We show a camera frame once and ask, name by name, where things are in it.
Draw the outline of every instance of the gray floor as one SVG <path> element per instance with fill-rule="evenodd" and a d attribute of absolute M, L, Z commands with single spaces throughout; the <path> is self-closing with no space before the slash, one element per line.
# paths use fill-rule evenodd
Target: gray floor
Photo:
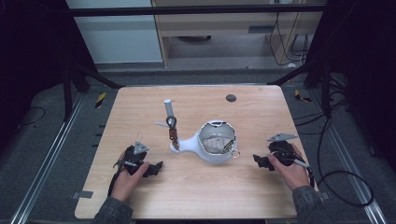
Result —
<path fill-rule="evenodd" d="M 291 68 L 276 64 L 263 36 L 212 36 L 207 42 L 189 43 L 175 38 L 166 68 L 136 68 L 133 72 L 103 73 L 120 84 L 138 85 L 183 85 L 183 84 L 265 84 L 286 75 Z M 304 75 L 294 78 L 282 86 L 290 113 L 296 125 L 312 119 L 298 119 L 319 113 L 318 95 L 320 87 L 306 90 L 302 85 Z M 75 93 L 75 99 L 82 99 L 65 141 L 50 167 L 48 178 L 34 198 L 35 204 L 29 210 L 28 222 L 83 222 L 74 216 L 77 200 L 73 192 L 82 190 L 90 169 L 93 155 L 100 142 L 100 133 L 106 124 L 111 106 L 117 95 L 102 83 L 89 78 L 91 89 L 88 93 Z M 303 97 L 314 100 L 307 103 L 294 97 L 298 89 Z M 101 108 L 94 108 L 98 95 L 105 91 L 106 98 Z M 344 97 L 335 94 L 332 104 Z M 62 86 L 55 86 L 40 92 L 32 102 L 19 132 L 11 140 L 6 157 L 0 161 L 0 222 L 8 221 L 26 196 L 35 175 L 51 148 L 57 133 L 63 125 L 64 105 Z M 318 176 L 318 143 L 324 119 L 298 126 L 300 138 L 309 162 Z M 384 159 L 370 155 L 368 145 L 353 117 L 347 112 L 347 105 L 340 105 L 332 111 L 332 127 L 324 134 L 320 148 L 320 162 L 323 173 L 347 169 L 339 147 L 346 149 L 356 169 L 367 180 L 375 192 L 375 203 L 388 223 L 396 223 L 395 173 Z M 342 196 L 359 203 L 356 191 L 345 175 L 329 177 L 328 182 Z M 321 191 L 328 189 L 320 185 Z M 325 201 L 332 218 L 339 223 L 386 223 L 370 220 L 367 213 L 376 207 L 355 207 L 342 202 L 332 193 Z M 270 223 L 285 223 L 285 220 L 269 220 Z"/>

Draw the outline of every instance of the gray sleeve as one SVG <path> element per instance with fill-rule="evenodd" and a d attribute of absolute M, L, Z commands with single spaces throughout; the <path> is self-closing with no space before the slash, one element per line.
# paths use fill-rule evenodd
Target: gray sleeve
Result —
<path fill-rule="evenodd" d="M 133 211 L 127 204 L 108 197 L 95 215 L 92 223 L 130 223 Z"/>
<path fill-rule="evenodd" d="M 315 190 L 309 186 L 299 187 L 293 191 L 294 206 L 298 223 L 333 223 L 327 214 L 323 201 Z"/>

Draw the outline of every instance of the black cable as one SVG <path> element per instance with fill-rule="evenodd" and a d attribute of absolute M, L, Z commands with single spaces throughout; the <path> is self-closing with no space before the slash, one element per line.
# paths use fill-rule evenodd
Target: black cable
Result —
<path fill-rule="evenodd" d="M 349 172 L 349 171 L 344 171 L 344 170 L 335 170 L 335 171 L 332 171 L 332 172 L 327 173 L 326 175 L 323 175 L 323 173 L 322 173 L 322 171 L 321 171 L 321 166 L 320 166 L 320 148 L 321 148 L 321 143 L 322 143 L 322 141 L 323 141 L 323 135 L 324 135 L 324 133 L 325 133 L 325 129 L 324 129 L 324 128 L 327 126 L 327 124 L 328 124 L 328 122 L 330 121 L 330 119 L 332 119 L 332 118 L 329 117 L 329 118 L 326 119 L 325 125 L 323 126 L 322 133 L 320 134 L 319 143 L 318 143 L 317 161 L 318 161 L 318 173 L 319 173 L 319 176 L 320 176 L 320 180 L 319 180 L 319 182 L 318 182 L 318 186 L 319 186 L 319 184 L 321 184 L 321 183 L 323 182 L 323 183 L 326 185 L 326 187 L 329 189 L 329 191 L 331 191 L 337 198 L 339 198 L 339 199 L 340 199 L 341 201 L 343 201 L 344 203 L 347 203 L 347 204 L 350 204 L 350 205 L 353 205 L 353 206 L 356 206 L 356 207 L 364 207 L 364 206 L 367 206 L 367 205 L 369 205 L 370 203 L 372 203 L 373 200 L 374 200 L 374 191 L 373 191 L 373 189 L 371 188 L 371 186 L 367 183 L 367 181 L 365 181 L 361 176 L 356 175 L 356 174 L 353 174 L 353 173 L 351 173 L 351 172 Z M 334 190 L 333 188 L 331 188 L 331 187 L 329 186 L 329 184 L 326 182 L 326 178 L 327 178 L 328 176 L 334 175 L 334 174 L 347 174 L 347 175 L 353 175 L 353 176 L 357 177 L 357 178 L 358 178 L 361 182 L 363 182 L 363 183 L 367 186 L 367 188 L 370 190 L 371 197 L 370 197 L 370 199 L 368 200 L 368 202 L 367 202 L 367 203 L 353 203 L 353 202 L 351 202 L 351 201 L 345 199 L 345 198 L 342 197 L 341 195 L 339 195 L 337 192 L 335 192 L 335 190 Z"/>
<path fill-rule="evenodd" d="M 40 116 L 40 118 L 38 118 L 36 120 L 33 120 L 31 122 L 22 123 L 21 125 L 34 124 L 34 123 L 38 122 L 39 120 L 43 119 L 44 116 L 46 115 L 46 110 L 43 107 L 41 107 L 41 106 L 32 106 L 32 107 L 30 107 L 30 109 L 41 109 L 43 111 L 43 114 Z"/>
<path fill-rule="evenodd" d="M 287 64 L 289 64 L 289 63 L 298 62 L 298 60 L 292 60 L 292 59 L 290 59 L 290 58 L 288 57 L 288 54 L 286 53 L 285 45 L 284 45 L 284 43 L 283 43 L 283 39 L 282 39 L 282 36 L 281 36 L 281 34 L 280 34 L 280 30 L 279 30 L 279 23 L 278 23 L 278 20 L 279 20 L 279 12 L 276 13 L 276 20 L 275 20 L 275 24 L 274 24 L 274 29 L 273 29 L 273 31 L 272 31 L 272 33 L 271 33 L 271 35 L 270 35 L 270 49 L 271 49 L 271 51 L 273 52 L 273 55 L 274 55 L 274 58 L 275 58 L 275 62 L 276 62 L 277 65 L 287 65 Z M 276 59 L 274 49 L 272 48 L 272 35 L 273 35 L 273 33 L 274 33 L 276 27 L 277 27 L 277 31 L 278 31 L 278 33 L 279 33 L 280 42 L 281 42 L 281 44 L 282 44 L 283 53 L 285 54 L 286 58 L 288 58 L 288 59 L 290 60 L 288 63 L 279 63 L 279 62 L 277 61 L 277 59 Z"/>

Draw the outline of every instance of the metal rod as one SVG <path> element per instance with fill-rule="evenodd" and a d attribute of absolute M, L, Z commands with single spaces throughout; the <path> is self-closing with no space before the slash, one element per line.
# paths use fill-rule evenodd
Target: metal rod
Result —
<path fill-rule="evenodd" d="M 318 96 L 318 93 L 315 91 L 309 91 L 309 92 L 313 96 L 313 101 L 316 104 L 318 110 L 322 111 L 322 107 L 320 106 L 320 100 L 319 100 L 320 97 Z M 353 161 L 352 157 L 349 155 L 347 147 L 344 145 L 341 136 L 339 135 L 336 128 L 332 124 L 330 124 L 329 135 L 330 138 L 332 139 L 332 142 L 334 143 L 335 151 L 338 157 L 340 158 L 341 162 L 343 163 L 344 167 L 346 168 L 346 170 L 361 176 L 360 169 Z M 358 195 L 360 201 L 362 203 L 368 202 L 368 200 L 370 199 L 370 191 L 368 190 L 368 188 L 357 178 L 351 177 L 350 182 L 356 194 Z M 373 202 L 370 203 L 370 205 L 365 206 L 364 210 L 366 211 L 367 217 L 370 219 L 370 221 L 373 224 L 388 223 L 376 200 L 373 200 Z"/>
<path fill-rule="evenodd" d="M 286 4 L 286 5 L 232 5 L 232 6 L 188 6 L 188 7 L 113 7 L 113 8 L 72 8 L 68 10 L 46 10 L 56 15 L 72 17 L 173 15 L 173 14 L 213 14 L 213 13 L 254 13 L 254 12 L 315 12 L 338 6 L 326 4 Z"/>
<path fill-rule="evenodd" d="M 56 136 L 55 140 L 52 143 L 49 152 L 44 159 L 40 169 L 35 176 L 33 183 L 31 184 L 30 188 L 28 189 L 27 193 L 25 194 L 23 201 L 21 202 L 20 206 L 18 207 L 17 211 L 14 213 L 11 222 L 12 224 L 22 224 L 25 223 L 27 218 L 29 217 L 30 212 L 32 211 L 33 206 L 35 205 L 35 201 L 40 194 L 40 191 L 43 189 L 44 184 L 46 183 L 47 177 L 50 174 L 51 168 L 58 157 L 59 152 L 64 144 L 64 140 L 68 135 L 71 126 L 73 125 L 77 113 L 80 109 L 80 105 L 83 99 L 83 95 L 79 94 L 78 98 L 75 101 L 74 110 L 69 118 L 68 121 L 65 121 L 62 125 L 58 135 Z"/>

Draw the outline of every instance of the wooden table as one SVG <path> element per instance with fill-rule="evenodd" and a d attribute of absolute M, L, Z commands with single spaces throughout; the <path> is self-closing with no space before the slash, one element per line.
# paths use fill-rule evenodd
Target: wooden table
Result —
<path fill-rule="evenodd" d="M 236 101 L 226 101 L 233 94 Z M 192 137 L 207 121 L 222 119 L 235 129 L 237 159 L 210 164 L 195 154 L 170 151 L 163 101 L 172 99 L 179 139 Z M 291 192 L 278 172 L 259 168 L 252 155 L 266 156 L 266 139 L 297 133 L 278 86 L 175 86 L 122 88 L 94 157 L 76 217 L 93 218 L 106 199 L 121 152 L 136 139 L 150 148 L 145 161 L 163 161 L 156 176 L 142 178 L 130 205 L 133 218 L 295 217 Z M 304 154 L 300 139 L 292 139 Z"/>

